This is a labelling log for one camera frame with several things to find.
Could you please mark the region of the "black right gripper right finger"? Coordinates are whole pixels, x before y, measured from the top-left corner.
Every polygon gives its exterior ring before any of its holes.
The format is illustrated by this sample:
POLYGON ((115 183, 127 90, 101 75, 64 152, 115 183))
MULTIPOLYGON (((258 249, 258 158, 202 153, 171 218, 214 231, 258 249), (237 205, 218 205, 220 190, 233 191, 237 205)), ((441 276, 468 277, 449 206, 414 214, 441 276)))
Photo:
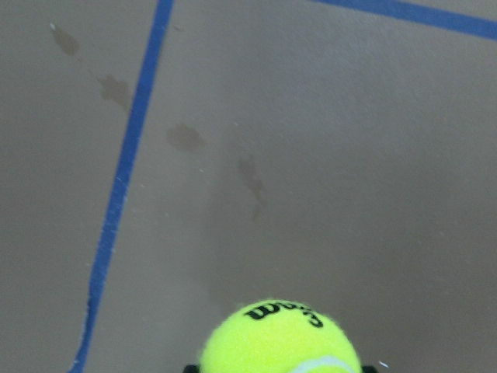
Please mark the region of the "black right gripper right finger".
POLYGON ((363 373, 378 373, 378 370, 371 365, 364 365, 361 368, 363 373))

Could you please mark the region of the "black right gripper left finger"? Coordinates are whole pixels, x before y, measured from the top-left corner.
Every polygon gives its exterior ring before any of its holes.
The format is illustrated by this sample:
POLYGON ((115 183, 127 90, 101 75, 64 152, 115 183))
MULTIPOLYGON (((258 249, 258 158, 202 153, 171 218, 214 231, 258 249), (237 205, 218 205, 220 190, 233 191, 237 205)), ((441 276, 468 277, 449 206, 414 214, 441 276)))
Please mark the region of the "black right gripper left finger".
POLYGON ((188 364, 183 369, 183 373, 199 373, 199 372, 200 372, 199 366, 196 364, 188 364))

